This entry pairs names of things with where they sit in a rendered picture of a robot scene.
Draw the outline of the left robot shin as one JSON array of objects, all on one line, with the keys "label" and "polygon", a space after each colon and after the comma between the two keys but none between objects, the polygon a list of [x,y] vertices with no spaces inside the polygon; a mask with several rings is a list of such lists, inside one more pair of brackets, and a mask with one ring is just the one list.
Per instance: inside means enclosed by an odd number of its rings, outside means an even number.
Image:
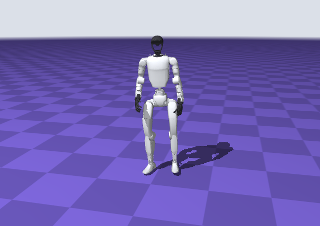
[{"label": "left robot shin", "polygon": [[170,147],[172,152],[172,161],[177,163],[177,151],[178,151],[178,134],[177,137],[175,135],[170,139]]}]

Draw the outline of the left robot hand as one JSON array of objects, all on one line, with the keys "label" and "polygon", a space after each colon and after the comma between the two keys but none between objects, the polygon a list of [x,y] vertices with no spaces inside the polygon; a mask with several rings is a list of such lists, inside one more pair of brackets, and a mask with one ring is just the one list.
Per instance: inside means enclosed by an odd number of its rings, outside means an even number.
[{"label": "left robot hand", "polygon": [[173,113],[175,113],[176,111],[177,111],[177,116],[180,116],[181,114],[182,114],[182,110],[183,110],[183,103],[184,102],[181,102],[181,99],[180,98],[178,98],[177,99],[177,103],[178,103],[178,106],[177,106],[177,108],[176,108],[176,110],[173,112]]}]

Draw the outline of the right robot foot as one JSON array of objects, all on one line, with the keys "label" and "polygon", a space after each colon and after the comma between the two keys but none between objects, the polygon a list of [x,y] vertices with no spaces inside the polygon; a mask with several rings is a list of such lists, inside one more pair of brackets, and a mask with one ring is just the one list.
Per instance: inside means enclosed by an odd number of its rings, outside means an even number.
[{"label": "right robot foot", "polygon": [[148,174],[148,173],[150,173],[153,169],[155,169],[156,168],[156,164],[155,163],[153,163],[153,165],[151,165],[151,163],[150,164],[148,164],[147,165],[147,167],[142,171],[144,174]]}]

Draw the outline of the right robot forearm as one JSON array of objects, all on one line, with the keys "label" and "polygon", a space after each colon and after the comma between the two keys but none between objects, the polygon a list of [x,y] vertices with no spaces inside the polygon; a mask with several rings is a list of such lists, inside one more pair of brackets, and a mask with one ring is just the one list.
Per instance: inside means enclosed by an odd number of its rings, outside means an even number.
[{"label": "right robot forearm", "polygon": [[140,94],[140,99],[141,99],[141,97],[142,97],[142,88],[143,88],[143,85],[138,84],[138,78],[137,78],[137,80],[136,80],[135,97],[137,96],[137,94]]}]

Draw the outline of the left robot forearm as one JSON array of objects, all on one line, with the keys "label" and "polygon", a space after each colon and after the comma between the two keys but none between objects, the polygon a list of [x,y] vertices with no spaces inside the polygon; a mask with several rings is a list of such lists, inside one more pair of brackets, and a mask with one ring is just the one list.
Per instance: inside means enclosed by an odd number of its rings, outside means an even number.
[{"label": "left robot forearm", "polygon": [[179,84],[177,84],[175,86],[176,93],[177,93],[177,100],[178,100],[178,98],[180,98],[181,99],[180,102],[183,102],[184,101],[184,94],[183,94],[183,89],[182,89],[183,86],[182,86],[182,82],[181,82],[180,77],[178,78],[178,82],[179,82]]}]

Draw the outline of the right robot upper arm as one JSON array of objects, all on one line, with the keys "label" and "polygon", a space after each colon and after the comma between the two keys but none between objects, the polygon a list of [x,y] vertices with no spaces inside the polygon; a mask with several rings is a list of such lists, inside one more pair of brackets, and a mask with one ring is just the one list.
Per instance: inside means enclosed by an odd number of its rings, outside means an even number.
[{"label": "right robot upper arm", "polygon": [[144,78],[144,74],[145,74],[145,66],[147,65],[147,58],[142,58],[139,62],[139,66],[138,66],[138,84],[144,84],[145,82],[145,78]]}]

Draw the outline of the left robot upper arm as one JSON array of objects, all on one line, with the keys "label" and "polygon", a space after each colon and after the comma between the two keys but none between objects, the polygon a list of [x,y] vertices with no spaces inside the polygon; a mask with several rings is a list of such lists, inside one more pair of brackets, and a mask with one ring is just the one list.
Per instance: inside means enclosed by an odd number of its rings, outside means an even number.
[{"label": "left robot upper arm", "polygon": [[168,59],[169,59],[169,64],[172,65],[172,72],[174,75],[172,82],[173,84],[179,84],[178,78],[180,77],[180,70],[179,70],[178,61],[175,57],[168,57]]}]

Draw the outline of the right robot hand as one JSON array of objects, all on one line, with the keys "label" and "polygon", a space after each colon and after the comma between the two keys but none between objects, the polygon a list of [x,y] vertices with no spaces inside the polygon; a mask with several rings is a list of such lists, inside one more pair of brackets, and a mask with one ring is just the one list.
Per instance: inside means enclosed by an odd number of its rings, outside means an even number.
[{"label": "right robot hand", "polygon": [[137,96],[135,97],[135,110],[137,111],[137,112],[140,112],[140,108],[139,107],[142,107],[142,106],[140,106],[139,105],[139,102],[141,102],[140,100],[141,100],[141,95],[140,94],[137,94]]}]

